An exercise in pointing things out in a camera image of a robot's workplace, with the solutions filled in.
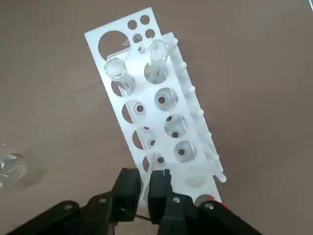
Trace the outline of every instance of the circular hole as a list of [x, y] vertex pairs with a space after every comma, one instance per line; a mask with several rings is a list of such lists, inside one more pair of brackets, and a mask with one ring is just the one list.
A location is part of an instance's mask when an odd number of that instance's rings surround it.
[[121, 93], [121, 90], [119, 89], [119, 86], [118, 86], [117, 82], [112, 81], [111, 82], [111, 88], [112, 88], [114, 94], [116, 94], [117, 96], [122, 97], [122, 93]]
[[139, 47], [138, 47], [138, 52], [139, 52], [140, 54], [145, 53], [145, 51], [146, 51], [145, 47], [142, 47], [142, 46], [139, 46]]
[[143, 115], [143, 114], [146, 113], [146, 112], [145, 112], [145, 109], [144, 109], [144, 107], [143, 107], [143, 105], [142, 105], [142, 103], [140, 103], [140, 102], [138, 102], [138, 103], [136, 103], [136, 104], [134, 105], [134, 111], [135, 111], [135, 113], [136, 113], [137, 115]]
[[155, 95], [156, 106], [163, 111], [173, 110], [178, 103], [178, 96], [173, 89], [162, 88]]
[[174, 132], [172, 133], [172, 137], [173, 137], [173, 138], [178, 138], [178, 132], [174, 131]]
[[154, 70], [149, 64], [146, 64], [143, 73], [148, 82], [152, 84], [160, 84], [166, 80], [168, 70], [166, 68]]
[[159, 102], [160, 104], [164, 104], [164, 103], [165, 103], [165, 98], [164, 98], [164, 97], [160, 97], [160, 98], [158, 99], [158, 102]]
[[142, 24], [148, 24], [150, 22], [150, 17], [147, 15], [143, 15], [142, 17], [140, 17], [140, 22]]
[[160, 164], [162, 164], [162, 163], [164, 162], [164, 158], [159, 157], [159, 158], [157, 159], [157, 162], [160, 163]]
[[155, 143], [156, 143], [156, 140], [155, 139], [149, 139], [148, 140], [148, 147], [149, 148], [152, 148], [154, 145], [155, 145]]
[[178, 138], [186, 134], [187, 126], [187, 121], [183, 116], [173, 115], [166, 119], [164, 130], [169, 136]]
[[143, 112], [143, 106], [142, 105], [138, 105], [136, 109], [140, 113]]
[[137, 131], [135, 131], [135, 132], [133, 133], [133, 143], [134, 143], [134, 145], [135, 145], [137, 148], [139, 148], [139, 149], [143, 149], [143, 147], [142, 147], [142, 144], [141, 144], [141, 141], [140, 141], [140, 138], [139, 138], [139, 135], [138, 135]]
[[[99, 53], [105, 60], [107, 60], [110, 55], [127, 48], [130, 48], [128, 38], [119, 31], [110, 31], [103, 34], [98, 45]], [[122, 60], [127, 59], [130, 52], [131, 50], [128, 50], [127, 53], [124, 52], [119, 58]]]
[[135, 35], [133, 36], [133, 42], [134, 42], [134, 43], [139, 43], [139, 42], [141, 42], [141, 41], [142, 41], [142, 36], [141, 36], [141, 34], [137, 33], [137, 34], [135, 34]]
[[149, 169], [149, 160], [147, 157], [144, 157], [143, 161], [142, 161], [142, 167], [144, 169], [144, 171], [148, 172], [148, 169]]
[[150, 133], [151, 132], [150, 128], [146, 127], [146, 126], [142, 126], [141, 130], [144, 131], [145, 133]]
[[127, 106], [126, 104], [124, 104], [123, 108], [122, 108], [122, 115], [125, 119], [125, 121], [129, 122], [129, 123], [132, 123], [132, 118], [131, 118], [131, 115], [130, 113], [128, 112], [128, 109], [127, 109]]
[[181, 148], [180, 150], [178, 150], [178, 154], [181, 155], [181, 156], [184, 155], [185, 154], [185, 150]]
[[175, 158], [182, 163], [193, 160], [196, 154], [195, 146], [189, 141], [179, 142], [174, 148]]
[[137, 28], [137, 22], [134, 20], [130, 20], [130, 21], [128, 21], [127, 26], [129, 29], [136, 29]]
[[154, 36], [155, 36], [155, 32], [152, 30], [152, 29], [148, 29], [147, 31], [146, 31], [146, 37], [147, 38], [153, 38]]

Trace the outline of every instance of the black cable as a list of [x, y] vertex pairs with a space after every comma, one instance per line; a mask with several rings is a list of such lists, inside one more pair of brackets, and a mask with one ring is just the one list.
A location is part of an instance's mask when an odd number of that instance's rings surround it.
[[145, 217], [145, 216], [142, 216], [142, 215], [139, 215], [139, 214], [136, 214], [135, 217], [139, 218], [139, 219], [144, 219], [144, 220], [148, 220], [151, 222], [151, 219], [149, 219], [148, 217]]

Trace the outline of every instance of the robotic arm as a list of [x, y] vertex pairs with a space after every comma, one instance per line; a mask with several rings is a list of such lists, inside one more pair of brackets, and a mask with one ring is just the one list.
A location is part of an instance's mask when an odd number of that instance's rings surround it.
[[[123, 168], [110, 192], [92, 197], [84, 207], [61, 202], [8, 235], [113, 235], [118, 222], [137, 216], [140, 191], [138, 169]], [[196, 207], [191, 197], [174, 193], [169, 170], [152, 172], [148, 209], [158, 235], [260, 235], [219, 202]]]

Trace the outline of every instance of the test tube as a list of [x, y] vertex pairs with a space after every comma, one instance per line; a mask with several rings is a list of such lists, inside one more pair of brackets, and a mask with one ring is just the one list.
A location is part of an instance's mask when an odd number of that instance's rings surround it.
[[130, 95], [134, 91], [135, 81], [127, 72], [124, 61], [117, 57], [109, 59], [106, 62], [104, 69], [112, 81], [116, 82], [118, 86], [127, 93], [127, 95]]
[[18, 154], [0, 157], [0, 195], [16, 184], [26, 173], [26, 163]]
[[166, 60], [169, 55], [169, 46], [162, 40], [154, 40], [148, 47], [148, 54], [150, 56], [150, 76], [154, 83], [161, 83], [166, 79]]

